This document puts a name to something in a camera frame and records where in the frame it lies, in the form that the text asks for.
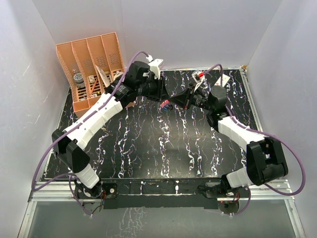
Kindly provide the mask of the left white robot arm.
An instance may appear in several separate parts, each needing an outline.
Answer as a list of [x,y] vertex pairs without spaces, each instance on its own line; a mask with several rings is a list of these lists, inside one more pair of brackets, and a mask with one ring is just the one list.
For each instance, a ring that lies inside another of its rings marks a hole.
[[133,62],[127,72],[118,73],[98,101],[65,130],[52,133],[53,151],[77,176],[81,190],[91,198],[102,193],[100,177],[90,165],[90,157],[84,151],[94,135],[116,114],[121,112],[138,96],[161,102],[169,97],[165,77],[161,75],[162,59],[150,63]]

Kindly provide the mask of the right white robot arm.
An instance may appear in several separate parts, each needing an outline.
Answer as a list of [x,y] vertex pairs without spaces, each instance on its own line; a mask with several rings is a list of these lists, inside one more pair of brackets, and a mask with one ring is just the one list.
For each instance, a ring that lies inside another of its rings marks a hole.
[[246,153],[245,167],[221,177],[218,189],[225,196],[233,196],[240,187],[260,186],[288,175],[281,143],[270,136],[262,136],[239,126],[226,108],[227,93],[224,87],[213,86],[208,96],[200,90],[188,88],[172,96],[169,101],[186,110],[191,106],[207,110],[210,127],[227,136]]

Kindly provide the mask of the white red small box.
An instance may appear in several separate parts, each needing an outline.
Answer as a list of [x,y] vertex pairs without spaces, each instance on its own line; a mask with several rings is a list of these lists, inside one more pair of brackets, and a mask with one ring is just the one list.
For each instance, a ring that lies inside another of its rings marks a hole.
[[229,79],[230,79],[230,76],[226,74],[222,74],[222,76],[220,76],[219,79],[216,81],[215,85],[225,87]]

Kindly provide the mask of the white packaged card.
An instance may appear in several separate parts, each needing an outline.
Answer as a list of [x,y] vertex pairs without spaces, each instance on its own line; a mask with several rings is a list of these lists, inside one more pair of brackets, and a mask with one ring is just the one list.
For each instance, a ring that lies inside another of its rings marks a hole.
[[101,77],[101,80],[106,88],[108,88],[112,83],[112,77],[109,71],[104,71],[101,67],[96,65],[96,69]]

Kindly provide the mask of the small white beige box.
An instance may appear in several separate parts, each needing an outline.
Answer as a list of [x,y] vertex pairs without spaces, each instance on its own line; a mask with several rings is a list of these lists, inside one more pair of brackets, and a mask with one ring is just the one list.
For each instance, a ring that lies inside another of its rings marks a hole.
[[94,83],[95,82],[95,77],[93,75],[89,75],[88,76],[88,80],[90,83]]

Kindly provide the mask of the orange perforated file organizer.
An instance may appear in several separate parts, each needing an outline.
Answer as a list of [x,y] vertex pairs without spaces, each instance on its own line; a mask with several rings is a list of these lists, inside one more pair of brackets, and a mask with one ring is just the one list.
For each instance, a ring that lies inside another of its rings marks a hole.
[[[119,40],[115,32],[84,38],[56,45],[56,54],[69,82],[73,111],[82,117],[105,92],[96,65],[113,75],[124,71]],[[83,76],[85,87],[78,88],[73,80],[73,70]],[[93,75],[95,82],[90,83],[88,76]]]

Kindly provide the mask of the grey round canister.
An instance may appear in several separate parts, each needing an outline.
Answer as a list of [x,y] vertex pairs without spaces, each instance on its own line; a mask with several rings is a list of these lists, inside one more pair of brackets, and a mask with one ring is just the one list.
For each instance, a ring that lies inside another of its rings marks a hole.
[[83,76],[80,72],[78,72],[77,70],[73,70],[73,80],[76,84],[76,86],[78,88],[84,88],[85,87],[85,82],[84,82],[84,79],[83,79]]

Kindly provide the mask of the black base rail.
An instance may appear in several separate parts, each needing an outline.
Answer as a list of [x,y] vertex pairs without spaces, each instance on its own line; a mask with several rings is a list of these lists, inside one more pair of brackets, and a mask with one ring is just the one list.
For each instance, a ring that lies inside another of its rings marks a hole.
[[239,201],[248,198],[246,188],[222,187],[218,178],[103,179],[94,188],[75,182],[75,194],[85,202],[95,200],[102,209],[119,208],[190,208],[237,212]]

